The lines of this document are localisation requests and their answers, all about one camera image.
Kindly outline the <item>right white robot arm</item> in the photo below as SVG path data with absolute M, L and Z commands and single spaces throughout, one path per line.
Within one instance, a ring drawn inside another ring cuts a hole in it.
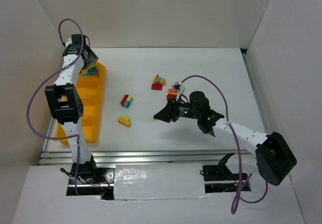
M 278 132 L 261 133 L 228 122 L 224 115 L 212 110 L 203 92 L 194 91 L 189 102 L 168 100 L 166 106 L 153 118 L 166 123 L 176 122 L 180 117 L 197 120 L 204 134 L 239 142 L 241 149 L 256 157 L 260 176 L 269 184 L 278 186 L 297 164 L 297 159 L 285 138 Z

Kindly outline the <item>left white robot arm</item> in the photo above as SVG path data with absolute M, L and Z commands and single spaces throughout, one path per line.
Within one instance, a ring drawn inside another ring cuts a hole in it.
M 65 43 L 63 66 L 57 80 L 45 88 L 45 96 L 51 116 L 62 127 L 72 154 L 69 176 L 84 181 L 98 179 L 98 168 L 93 154 L 86 144 L 82 128 L 84 105 L 76 89 L 76 83 L 87 60 L 86 37 L 73 34 Z

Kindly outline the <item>blue round lego brick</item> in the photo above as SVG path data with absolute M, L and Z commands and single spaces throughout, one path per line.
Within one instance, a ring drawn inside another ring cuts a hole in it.
M 87 69 L 87 75 L 91 76 L 98 72 L 98 68 L 96 66 L 92 66 Z

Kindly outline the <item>red green blue lego stack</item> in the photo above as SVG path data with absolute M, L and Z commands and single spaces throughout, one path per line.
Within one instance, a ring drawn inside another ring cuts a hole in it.
M 124 95 L 123 99 L 120 102 L 120 105 L 124 108 L 129 108 L 129 106 L 131 105 L 133 98 L 131 95 Z

